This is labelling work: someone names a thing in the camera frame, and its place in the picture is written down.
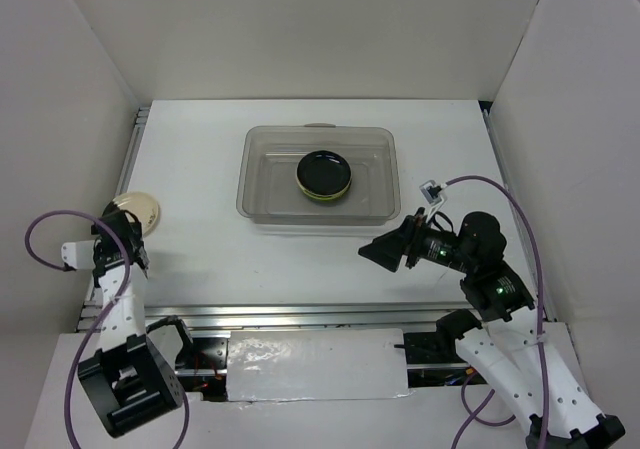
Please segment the green plate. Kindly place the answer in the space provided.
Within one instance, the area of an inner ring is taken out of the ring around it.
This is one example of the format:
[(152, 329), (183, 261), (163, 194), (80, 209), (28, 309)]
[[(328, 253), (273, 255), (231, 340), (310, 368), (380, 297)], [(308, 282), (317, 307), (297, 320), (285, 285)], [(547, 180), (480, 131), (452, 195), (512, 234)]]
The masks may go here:
[(315, 202), (315, 203), (322, 203), (322, 204), (329, 204), (329, 203), (335, 203), (337, 201), (340, 201), (341, 199), (343, 199), (347, 194), (348, 194), (349, 190), (345, 189), (341, 192), (335, 193), (335, 194), (330, 194), (330, 195), (320, 195), (320, 194), (316, 194), (313, 193), (311, 191), (308, 191), (306, 189), (302, 189), (302, 194), (309, 200)]

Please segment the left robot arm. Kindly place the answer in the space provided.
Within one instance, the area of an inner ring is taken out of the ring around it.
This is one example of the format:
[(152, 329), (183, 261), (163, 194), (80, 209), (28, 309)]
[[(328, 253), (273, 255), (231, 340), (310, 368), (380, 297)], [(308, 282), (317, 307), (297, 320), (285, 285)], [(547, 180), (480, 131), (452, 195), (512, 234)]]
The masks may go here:
[(108, 313), (77, 376), (107, 433), (119, 438), (183, 406), (175, 367), (193, 363), (198, 345), (175, 316), (145, 323), (149, 259), (137, 216), (111, 205), (91, 234), (94, 286)]

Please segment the cream plate black patch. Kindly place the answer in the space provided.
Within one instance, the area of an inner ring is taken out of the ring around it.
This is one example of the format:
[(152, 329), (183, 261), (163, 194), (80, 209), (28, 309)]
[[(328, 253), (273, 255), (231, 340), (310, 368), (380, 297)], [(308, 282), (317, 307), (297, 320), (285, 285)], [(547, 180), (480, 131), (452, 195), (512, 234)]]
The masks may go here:
[(160, 219), (158, 201), (148, 193), (133, 191), (117, 195), (112, 203), (121, 210), (129, 212), (128, 219), (136, 217), (142, 226), (144, 237), (152, 233)]

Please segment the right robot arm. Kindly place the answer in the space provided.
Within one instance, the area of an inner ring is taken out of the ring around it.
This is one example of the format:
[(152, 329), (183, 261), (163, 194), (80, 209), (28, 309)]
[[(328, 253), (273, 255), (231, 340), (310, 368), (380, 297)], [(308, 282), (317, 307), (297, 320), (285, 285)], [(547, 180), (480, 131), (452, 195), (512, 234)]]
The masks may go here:
[(529, 448), (609, 448), (626, 430), (587, 395), (543, 332), (537, 307), (504, 259), (498, 220), (467, 214), (458, 232), (428, 221), (423, 208), (397, 229), (361, 247), (359, 255), (395, 272), (429, 261), (463, 274), (470, 309), (436, 323), (435, 347), (469, 363), (512, 411)]

